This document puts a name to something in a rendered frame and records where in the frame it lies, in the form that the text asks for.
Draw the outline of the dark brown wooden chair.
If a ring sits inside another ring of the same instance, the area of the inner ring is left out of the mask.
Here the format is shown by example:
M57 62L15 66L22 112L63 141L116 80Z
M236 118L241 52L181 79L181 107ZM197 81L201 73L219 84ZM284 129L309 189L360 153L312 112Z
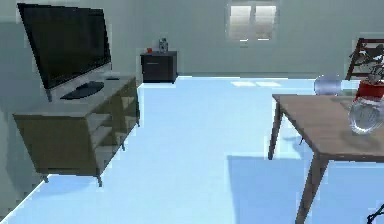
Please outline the dark brown wooden chair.
M384 77L384 38L359 38L350 54L345 79L364 78L369 75Z

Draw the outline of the dark bedside cabinet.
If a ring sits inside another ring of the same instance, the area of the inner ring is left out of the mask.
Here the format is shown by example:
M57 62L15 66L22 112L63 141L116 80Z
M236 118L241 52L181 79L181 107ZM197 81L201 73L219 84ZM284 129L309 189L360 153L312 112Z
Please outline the dark bedside cabinet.
M144 83L174 83L177 73L177 52L153 51L140 55Z

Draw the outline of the white framed window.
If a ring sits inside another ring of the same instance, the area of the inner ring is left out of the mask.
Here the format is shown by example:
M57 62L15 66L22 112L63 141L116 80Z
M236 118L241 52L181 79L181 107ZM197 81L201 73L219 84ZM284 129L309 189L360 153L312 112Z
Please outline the white framed window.
M227 5L227 36L231 40L271 40L278 13L277 0L231 0Z

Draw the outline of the olive wooden television stand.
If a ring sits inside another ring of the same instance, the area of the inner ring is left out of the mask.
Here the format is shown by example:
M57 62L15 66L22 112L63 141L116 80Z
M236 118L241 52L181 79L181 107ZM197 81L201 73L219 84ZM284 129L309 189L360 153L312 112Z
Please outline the olive wooden television stand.
M131 130L140 124L132 76L103 80L104 88L81 99L58 100L13 114L35 170L97 179Z

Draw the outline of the brown wooden table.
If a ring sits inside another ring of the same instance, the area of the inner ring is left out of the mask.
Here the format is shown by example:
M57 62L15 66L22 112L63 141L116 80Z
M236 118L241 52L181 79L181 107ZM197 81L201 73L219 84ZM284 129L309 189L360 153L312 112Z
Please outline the brown wooden table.
M371 136L352 133L347 105L350 97L275 94L276 101L268 157L274 155L281 125L286 117L312 149L295 224L305 224L322 177L331 161L384 163L384 127Z

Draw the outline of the black flat television set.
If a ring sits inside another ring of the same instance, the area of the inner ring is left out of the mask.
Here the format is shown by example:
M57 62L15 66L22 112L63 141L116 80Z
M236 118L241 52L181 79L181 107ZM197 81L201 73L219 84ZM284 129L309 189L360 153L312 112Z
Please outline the black flat television set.
M47 97L59 86L111 62L102 9L17 5Z

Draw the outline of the clear glass bowl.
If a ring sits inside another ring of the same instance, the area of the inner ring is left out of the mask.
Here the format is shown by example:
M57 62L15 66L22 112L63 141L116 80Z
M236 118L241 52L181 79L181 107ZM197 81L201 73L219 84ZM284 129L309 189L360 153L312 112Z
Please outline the clear glass bowl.
M384 102L358 98L350 107L349 124L358 135L369 135L384 123Z

